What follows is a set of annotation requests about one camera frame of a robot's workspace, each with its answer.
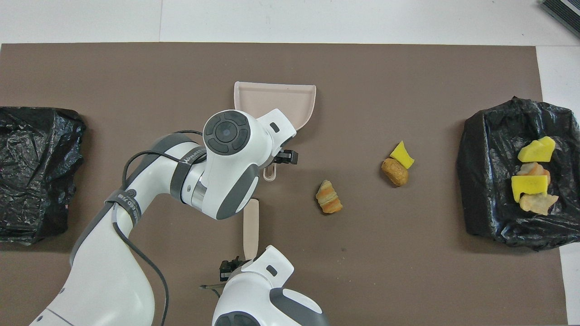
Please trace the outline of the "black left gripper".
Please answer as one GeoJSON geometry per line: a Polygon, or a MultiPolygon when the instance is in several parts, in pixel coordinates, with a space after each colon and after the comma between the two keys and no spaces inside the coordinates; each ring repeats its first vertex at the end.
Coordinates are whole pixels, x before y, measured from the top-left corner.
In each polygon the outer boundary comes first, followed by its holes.
{"type": "Polygon", "coordinates": [[[296,165],[298,163],[298,158],[299,154],[294,150],[281,150],[273,157],[273,163],[296,165]]]}

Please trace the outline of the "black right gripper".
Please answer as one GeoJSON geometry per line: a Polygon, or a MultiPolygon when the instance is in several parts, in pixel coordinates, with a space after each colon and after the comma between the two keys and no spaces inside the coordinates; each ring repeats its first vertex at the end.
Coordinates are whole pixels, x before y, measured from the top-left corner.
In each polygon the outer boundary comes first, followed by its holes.
{"type": "Polygon", "coordinates": [[[240,259],[240,256],[236,256],[236,258],[232,260],[222,260],[219,267],[219,281],[226,282],[231,274],[244,263],[245,261],[240,259]]]}

